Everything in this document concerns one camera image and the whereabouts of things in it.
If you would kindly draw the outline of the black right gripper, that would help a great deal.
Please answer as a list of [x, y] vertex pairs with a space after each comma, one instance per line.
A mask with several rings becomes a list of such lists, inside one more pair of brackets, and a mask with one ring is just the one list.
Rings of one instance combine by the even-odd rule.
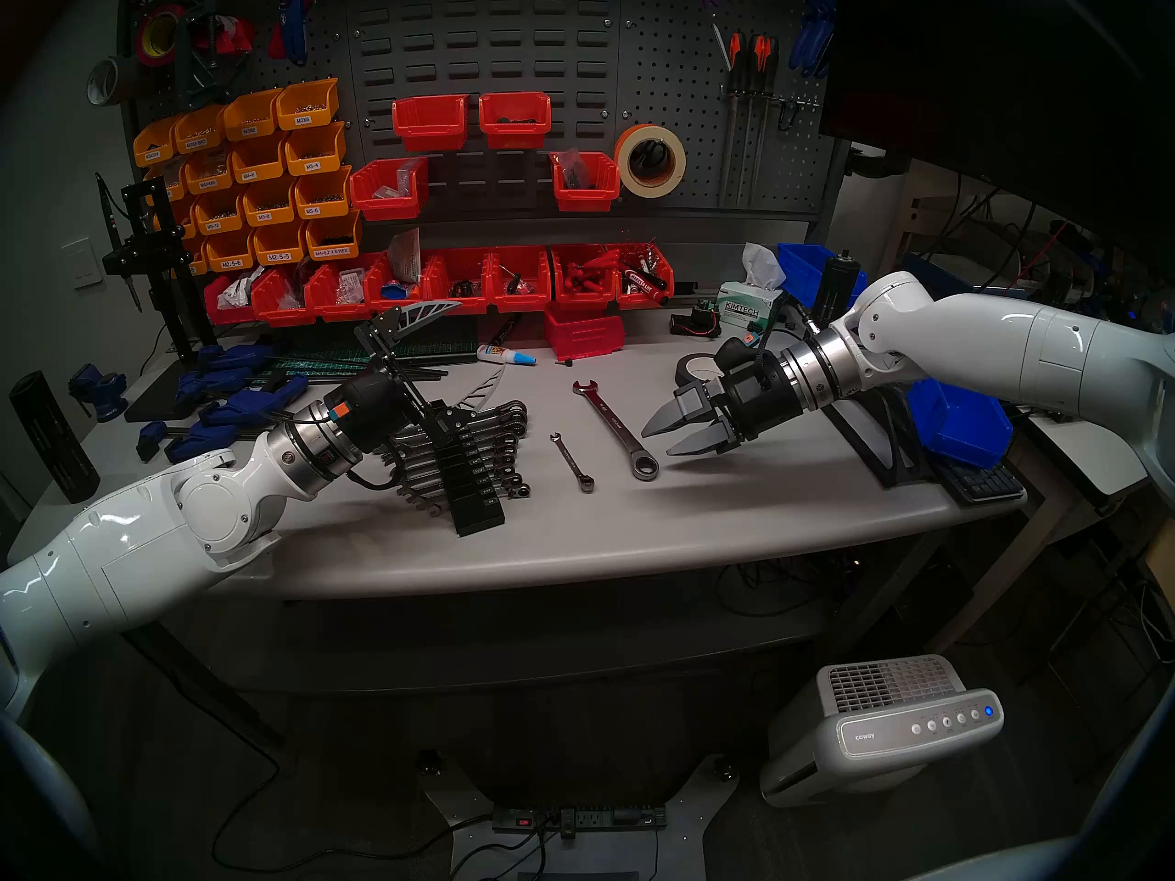
[[803, 394], [784, 368], [740, 366], [719, 378], [693, 379], [678, 388], [673, 398], [647, 421], [642, 437], [703, 424], [704, 428], [671, 445], [666, 453], [721, 455], [807, 411]]

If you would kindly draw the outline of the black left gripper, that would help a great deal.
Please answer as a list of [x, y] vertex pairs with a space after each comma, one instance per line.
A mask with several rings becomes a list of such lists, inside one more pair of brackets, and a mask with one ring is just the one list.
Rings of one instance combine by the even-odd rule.
[[508, 421], [508, 405], [490, 406], [506, 369], [494, 372], [470, 390], [456, 406], [427, 402], [396, 357], [403, 339], [462, 308], [455, 300], [419, 301], [390, 308], [358, 327], [367, 350], [369, 374], [358, 378], [358, 442], [384, 443], [407, 424], [422, 429], [434, 443], [450, 443], [455, 430], [484, 430]]

